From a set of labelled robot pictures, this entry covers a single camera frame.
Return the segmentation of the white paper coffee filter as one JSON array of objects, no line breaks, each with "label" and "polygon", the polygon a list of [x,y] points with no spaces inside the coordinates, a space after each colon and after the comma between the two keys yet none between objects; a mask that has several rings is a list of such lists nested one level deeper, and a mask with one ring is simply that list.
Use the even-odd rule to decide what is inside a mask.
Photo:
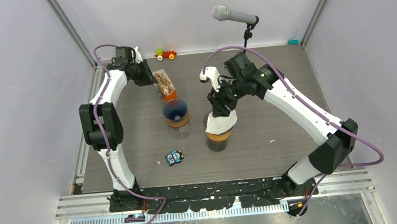
[{"label": "white paper coffee filter", "polygon": [[204,119],[203,123],[205,126],[205,132],[220,135],[225,132],[228,132],[233,126],[237,123],[237,113],[236,110],[230,111],[230,115],[228,117],[213,117],[211,111],[209,111]]}]

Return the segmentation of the orange coffee filter bag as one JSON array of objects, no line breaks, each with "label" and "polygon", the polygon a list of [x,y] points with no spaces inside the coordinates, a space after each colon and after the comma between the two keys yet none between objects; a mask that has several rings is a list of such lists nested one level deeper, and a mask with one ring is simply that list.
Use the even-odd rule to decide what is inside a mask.
[{"label": "orange coffee filter bag", "polygon": [[164,102],[178,99],[176,89],[164,69],[154,71],[152,75],[156,79],[155,85],[158,87]]}]

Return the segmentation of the dark glass carafe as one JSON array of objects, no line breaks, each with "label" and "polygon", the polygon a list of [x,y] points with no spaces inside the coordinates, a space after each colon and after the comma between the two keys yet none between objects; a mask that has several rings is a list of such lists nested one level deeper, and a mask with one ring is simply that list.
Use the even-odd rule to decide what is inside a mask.
[{"label": "dark glass carafe", "polygon": [[207,141],[208,148],[214,152],[223,151],[228,145],[228,141]]}]

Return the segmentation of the blue ribbed dripper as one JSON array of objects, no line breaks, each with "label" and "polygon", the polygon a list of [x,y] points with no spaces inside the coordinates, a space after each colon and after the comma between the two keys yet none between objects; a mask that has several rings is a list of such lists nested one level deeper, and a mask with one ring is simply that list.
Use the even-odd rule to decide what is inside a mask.
[{"label": "blue ribbed dripper", "polygon": [[163,116],[171,121],[182,121],[186,117],[188,106],[180,99],[172,99],[166,102],[162,108]]}]

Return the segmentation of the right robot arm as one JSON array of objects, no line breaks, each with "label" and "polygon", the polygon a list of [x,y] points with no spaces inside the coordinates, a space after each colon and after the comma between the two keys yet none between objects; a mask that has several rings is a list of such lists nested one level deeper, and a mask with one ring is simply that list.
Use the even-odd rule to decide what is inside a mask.
[{"label": "right robot arm", "polygon": [[300,125],[318,145],[314,151],[296,162],[281,177],[284,191],[291,196],[304,189],[304,183],[314,176],[332,174],[355,146],[352,135],[357,123],[328,114],[309,98],[300,95],[290,81],[269,64],[257,68],[240,51],[224,63],[230,73],[222,76],[216,67],[202,69],[200,81],[211,83],[207,99],[212,112],[208,115],[205,132],[209,138],[223,137],[237,122],[236,106],[246,95],[257,96],[286,113]]}]

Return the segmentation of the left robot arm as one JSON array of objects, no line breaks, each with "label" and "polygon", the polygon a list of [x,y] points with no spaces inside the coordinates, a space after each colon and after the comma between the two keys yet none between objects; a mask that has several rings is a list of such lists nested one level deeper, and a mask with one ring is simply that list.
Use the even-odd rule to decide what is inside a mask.
[{"label": "left robot arm", "polygon": [[129,81],[137,86],[147,86],[156,80],[137,46],[117,46],[108,65],[98,56],[96,59],[105,74],[94,98],[79,107],[84,140],[98,152],[108,168],[113,187],[109,198],[111,205],[137,210],[144,196],[139,193],[137,180],[123,152],[124,132],[116,103]]}]

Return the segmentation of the toy train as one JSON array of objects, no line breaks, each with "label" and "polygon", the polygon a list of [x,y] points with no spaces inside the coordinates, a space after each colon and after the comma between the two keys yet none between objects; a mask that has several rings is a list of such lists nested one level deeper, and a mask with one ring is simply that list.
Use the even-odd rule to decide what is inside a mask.
[{"label": "toy train", "polygon": [[172,51],[164,51],[163,49],[157,49],[156,54],[154,55],[158,61],[162,61],[163,59],[173,60],[177,56],[177,52]]}]

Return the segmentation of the blue owl toy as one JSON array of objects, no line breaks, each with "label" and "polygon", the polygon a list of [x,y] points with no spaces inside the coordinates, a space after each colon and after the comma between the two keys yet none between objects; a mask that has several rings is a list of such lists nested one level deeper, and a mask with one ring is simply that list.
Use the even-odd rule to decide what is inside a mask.
[{"label": "blue owl toy", "polygon": [[182,154],[181,150],[173,150],[171,153],[165,155],[165,159],[169,165],[169,167],[181,163],[184,159],[184,155]]}]

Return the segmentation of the black microphone tripod stand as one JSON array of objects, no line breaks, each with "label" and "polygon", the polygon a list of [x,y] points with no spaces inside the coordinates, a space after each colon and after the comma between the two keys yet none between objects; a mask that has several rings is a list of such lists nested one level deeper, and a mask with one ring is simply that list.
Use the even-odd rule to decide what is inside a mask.
[{"label": "black microphone tripod stand", "polygon": [[252,30],[255,28],[256,23],[253,24],[247,24],[246,30],[244,31],[243,39],[244,39],[244,47],[247,47],[248,40],[252,38],[253,33]]}]

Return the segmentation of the grey microphone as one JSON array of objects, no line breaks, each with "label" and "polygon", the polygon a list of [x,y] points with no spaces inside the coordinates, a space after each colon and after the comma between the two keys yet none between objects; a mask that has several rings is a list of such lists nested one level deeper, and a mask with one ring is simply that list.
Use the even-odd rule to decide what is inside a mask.
[{"label": "grey microphone", "polygon": [[229,9],[225,5],[215,6],[212,9],[211,13],[212,16],[218,21],[228,20],[228,21],[247,23],[249,25],[256,25],[259,22],[258,16]]}]

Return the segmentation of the teal block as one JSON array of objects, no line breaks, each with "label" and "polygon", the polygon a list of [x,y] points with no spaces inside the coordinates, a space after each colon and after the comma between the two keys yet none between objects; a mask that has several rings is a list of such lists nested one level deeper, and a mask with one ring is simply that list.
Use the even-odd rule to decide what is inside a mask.
[{"label": "teal block", "polygon": [[299,44],[299,40],[298,39],[290,39],[287,42],[288,45],[297,45]]}]

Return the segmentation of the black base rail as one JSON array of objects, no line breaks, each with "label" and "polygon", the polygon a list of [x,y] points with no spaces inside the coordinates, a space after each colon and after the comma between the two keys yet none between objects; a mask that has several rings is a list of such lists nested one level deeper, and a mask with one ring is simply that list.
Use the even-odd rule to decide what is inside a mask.
[{"label": "black base rail", "polygon": [[150,187],[135,197],[126,191],[114,191],[109,200],[111,212],[141,210],[149,214],[184,213],[229,209],[239,202],[242,208],[279,204],[292,197],[305,200],[315,185],[309,179],[302,186],[293,186],[281,178],[259,178],[198,183],[195,185]]}]

